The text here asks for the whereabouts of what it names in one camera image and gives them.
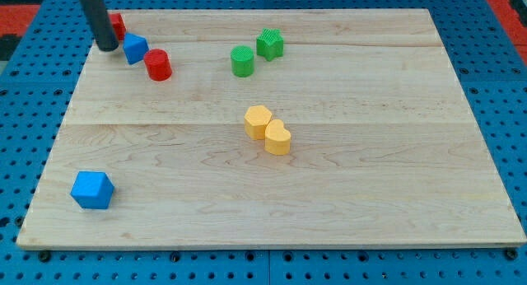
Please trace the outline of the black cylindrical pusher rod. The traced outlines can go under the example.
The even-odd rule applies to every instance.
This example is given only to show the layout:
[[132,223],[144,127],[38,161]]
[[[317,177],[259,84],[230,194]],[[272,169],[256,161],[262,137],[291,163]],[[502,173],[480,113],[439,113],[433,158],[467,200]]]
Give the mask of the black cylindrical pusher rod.
[[104,0],[79,0],[96,45],[103,52],[119,47]]

